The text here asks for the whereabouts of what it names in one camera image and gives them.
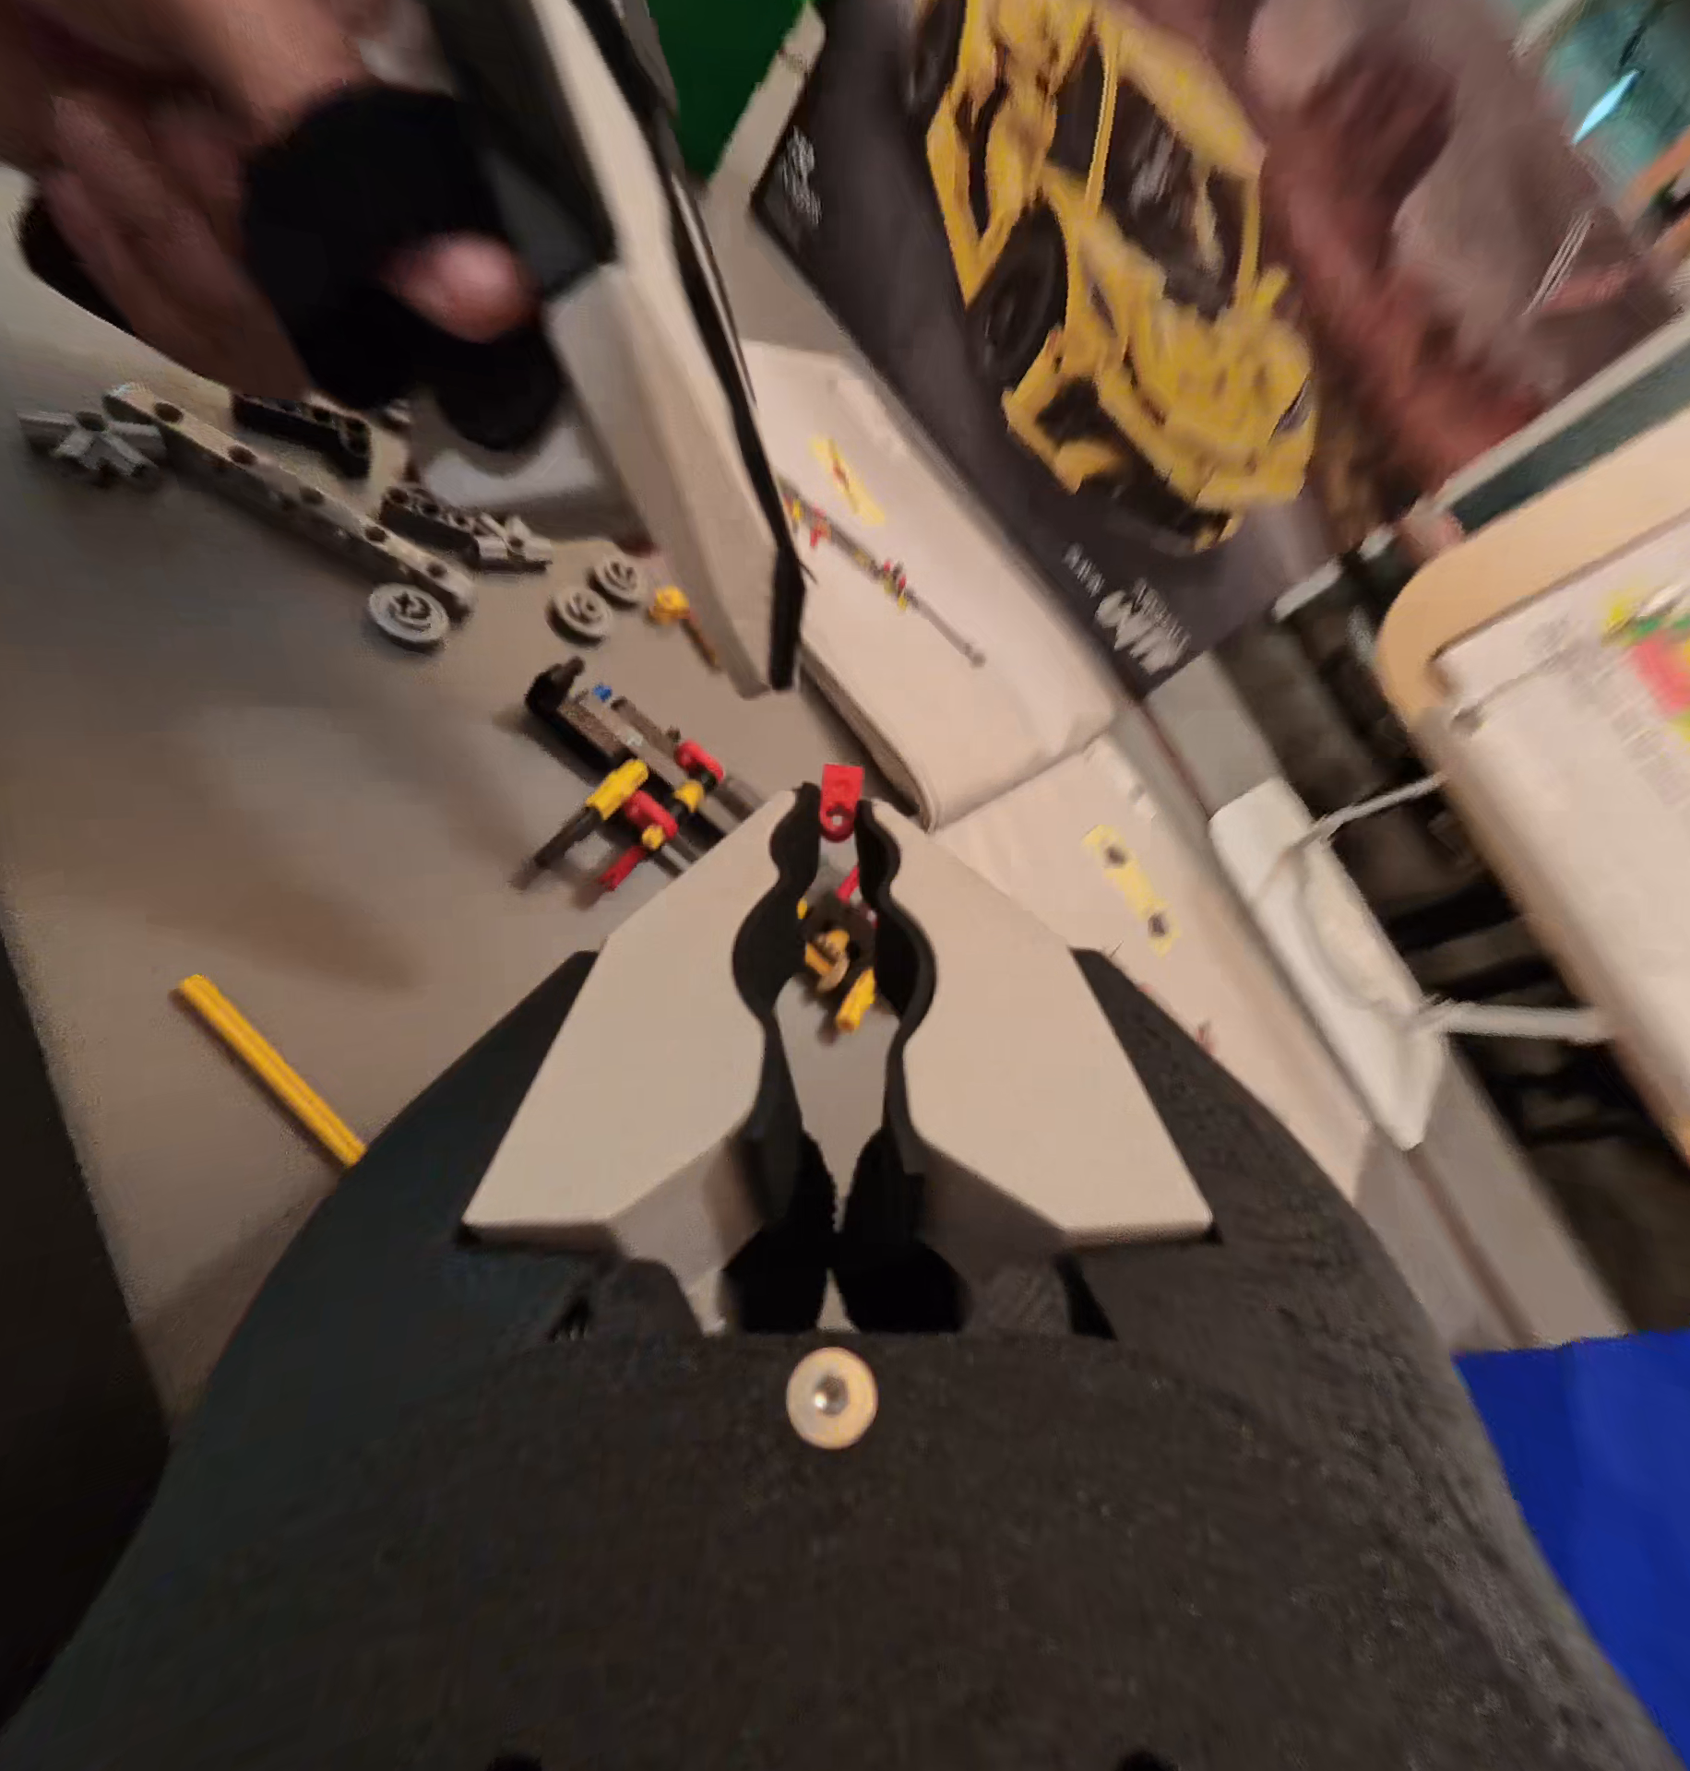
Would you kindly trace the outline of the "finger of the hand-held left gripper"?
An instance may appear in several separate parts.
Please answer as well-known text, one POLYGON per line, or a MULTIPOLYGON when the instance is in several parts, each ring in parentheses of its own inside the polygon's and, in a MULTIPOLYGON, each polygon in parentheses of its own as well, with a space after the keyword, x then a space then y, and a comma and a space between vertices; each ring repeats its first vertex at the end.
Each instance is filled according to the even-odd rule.
POLYGON ((806 570, 723 276, 663 96, 614 5, 527 5, 545 110, 606 226, 547 295, 547 343, 600 455, 742 697, 798 677, 806 570))

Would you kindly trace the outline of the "pile of black grey beams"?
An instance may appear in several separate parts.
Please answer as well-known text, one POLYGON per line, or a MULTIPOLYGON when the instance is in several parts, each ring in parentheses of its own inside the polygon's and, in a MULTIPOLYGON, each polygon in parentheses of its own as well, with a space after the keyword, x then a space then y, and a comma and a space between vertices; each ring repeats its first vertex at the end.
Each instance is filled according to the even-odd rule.
POLYGON ((551 548, 521 521, 454 511, 410 481, 377 505, 353 495, 373 463, 369 426, 315 402, 234 396, 234 424, 254 438, 136 384, 92 408, 23 410, 15 428, 53 469, 90 485, 153 485, 173 477, 341 562, 371 588, 402 590, 430 618, 462 623, 479 580, 537 576, 551 548))

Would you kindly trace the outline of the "lego set box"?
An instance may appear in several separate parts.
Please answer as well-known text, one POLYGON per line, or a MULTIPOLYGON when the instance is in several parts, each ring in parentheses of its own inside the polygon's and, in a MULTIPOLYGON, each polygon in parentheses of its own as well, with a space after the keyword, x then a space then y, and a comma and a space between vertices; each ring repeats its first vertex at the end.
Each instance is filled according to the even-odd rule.
POLYGON ((817 5, 754 206, 1144 693, 1675 315, 1490 5, 817 5))

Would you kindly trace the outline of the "black perforated panel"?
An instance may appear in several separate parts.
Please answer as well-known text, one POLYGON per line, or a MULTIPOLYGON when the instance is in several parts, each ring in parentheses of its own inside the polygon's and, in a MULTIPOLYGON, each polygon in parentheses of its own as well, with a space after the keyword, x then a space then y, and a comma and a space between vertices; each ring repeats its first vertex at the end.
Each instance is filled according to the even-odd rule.
POLYGON ((165 1410, 0 932, 0 1732, 147 1513, 165 1410))

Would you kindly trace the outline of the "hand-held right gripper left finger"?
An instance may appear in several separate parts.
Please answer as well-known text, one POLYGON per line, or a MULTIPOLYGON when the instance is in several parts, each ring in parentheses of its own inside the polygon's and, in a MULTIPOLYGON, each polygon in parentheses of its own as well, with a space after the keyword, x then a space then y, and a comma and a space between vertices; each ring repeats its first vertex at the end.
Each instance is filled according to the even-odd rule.
POLYGON ((462 1216, 485 1244, 742 1252, 804 1129, 776 1023, 806 969, 819 793, 772 795, 612 930, 462 1216))

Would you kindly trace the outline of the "lego instruction booklet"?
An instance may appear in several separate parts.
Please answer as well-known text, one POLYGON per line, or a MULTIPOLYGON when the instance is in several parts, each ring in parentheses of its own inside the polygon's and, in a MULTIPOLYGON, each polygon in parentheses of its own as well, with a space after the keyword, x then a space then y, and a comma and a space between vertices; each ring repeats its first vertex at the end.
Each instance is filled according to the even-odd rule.
POLYGON ((843 361, 748 343, 766 455, 812 586, 804 665, 920 831, 1205 1052, 1217 1013, 1146 869, 1118 699, 1031 576, 843 361))

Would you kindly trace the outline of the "long yellow lego axle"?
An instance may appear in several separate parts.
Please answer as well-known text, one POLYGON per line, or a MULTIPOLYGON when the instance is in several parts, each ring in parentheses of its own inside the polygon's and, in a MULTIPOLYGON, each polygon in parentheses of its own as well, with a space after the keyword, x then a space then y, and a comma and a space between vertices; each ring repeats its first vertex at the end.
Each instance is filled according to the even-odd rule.
POLYGON ((367 1145, 211 981, 191 975, 173 999, 329 1163, 347 1171, 363 1161, 367 1145))

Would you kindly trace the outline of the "white desk stand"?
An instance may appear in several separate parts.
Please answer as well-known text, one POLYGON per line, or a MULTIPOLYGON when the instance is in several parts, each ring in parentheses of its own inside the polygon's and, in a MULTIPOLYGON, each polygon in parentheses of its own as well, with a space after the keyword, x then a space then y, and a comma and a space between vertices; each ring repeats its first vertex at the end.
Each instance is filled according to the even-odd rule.
POLYGON ((1438 1037, 1468 1037, 1491 1041, 1551 1042, 1569 1048, 1606 1048, 1612 1042, 1608 1019, 1594 1009, 1543 1009, 1519 1005, 1464 1003, 1438 997, 1401 1001, 1393 991, 1381 995, 1369 987, 1363 965, 1347 959, 1325 942, 1325 930, 1312 904, 1310 863, 1327 855, 1329 839, 1339 831, 1369 821, 1393 809, 1408 807, 1444 791, 1440 776, 1424 776, 1405 788, 1383 791, 1371 799, 1327 813, 1292 837, 1282 851, 1268 861, 1260 876, 1260 888, 1270 890, 1276 878, 1284 878, 1292 892, 1290 920, 1298 934, 1314 973, 1337 993, 1351 1009, 1383 1019, 1397 1031, 1428 1033, 1438 1037))

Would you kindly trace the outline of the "green storage bin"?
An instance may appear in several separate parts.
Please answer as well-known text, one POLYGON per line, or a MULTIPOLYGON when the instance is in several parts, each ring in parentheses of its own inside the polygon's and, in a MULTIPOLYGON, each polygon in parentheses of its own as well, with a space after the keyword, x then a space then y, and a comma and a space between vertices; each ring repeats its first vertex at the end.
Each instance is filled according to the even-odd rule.
POLYGON ((647 3, 677 96, 677 143, 707 183, 804 3, 647 3))

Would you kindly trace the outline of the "grey lego beam assembly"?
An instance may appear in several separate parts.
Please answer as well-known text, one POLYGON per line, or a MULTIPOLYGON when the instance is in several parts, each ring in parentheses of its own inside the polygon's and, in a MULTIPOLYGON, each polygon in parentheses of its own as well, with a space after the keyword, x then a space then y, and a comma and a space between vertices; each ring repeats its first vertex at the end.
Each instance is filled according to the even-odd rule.
MULTIPOLYGON (((608 685, 586 683, 578 659, 539 675, 523 697, 527 722, 596 776, 578 809, 523 863, 531 888, 600 837, 616 855, 590 874, 586 898, 608 898, 634 876, 693 867, 754 815, 762 797, 701 744, 657 726, 608 685)), ((855 867, 827 855, 796 904, 812 995, 835 1035, 855 1033, 877 1007, 875 916, 855 867)))

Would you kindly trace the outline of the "person's left hand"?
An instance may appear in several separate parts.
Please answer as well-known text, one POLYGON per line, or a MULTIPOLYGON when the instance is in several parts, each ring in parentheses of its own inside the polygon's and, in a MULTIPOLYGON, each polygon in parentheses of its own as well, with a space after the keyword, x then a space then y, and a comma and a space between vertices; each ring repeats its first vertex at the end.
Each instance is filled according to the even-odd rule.
POLYGON ((240 394, 389 402, 541 347, 420 5, 0 3, 29 268, 240 394))

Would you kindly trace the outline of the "blue storage bin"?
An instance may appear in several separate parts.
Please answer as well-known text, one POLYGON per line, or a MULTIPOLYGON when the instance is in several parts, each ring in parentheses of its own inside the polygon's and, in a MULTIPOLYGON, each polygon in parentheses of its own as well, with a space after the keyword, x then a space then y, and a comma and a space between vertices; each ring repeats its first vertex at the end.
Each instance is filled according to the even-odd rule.
POLYGON ((1543 1558, 1690 1768, 1690 1329, 1454 1369, 1543 1558))

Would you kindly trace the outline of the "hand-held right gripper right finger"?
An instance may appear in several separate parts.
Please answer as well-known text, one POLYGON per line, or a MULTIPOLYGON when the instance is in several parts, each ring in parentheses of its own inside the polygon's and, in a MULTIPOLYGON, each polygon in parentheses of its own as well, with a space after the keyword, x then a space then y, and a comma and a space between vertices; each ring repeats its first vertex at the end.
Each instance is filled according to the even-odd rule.
POLYGON ((914 1232, 956 1274, 1187 1244, 1213 1224, 1076 954, 893 807, 855 819, 883 1131, 914 1232))

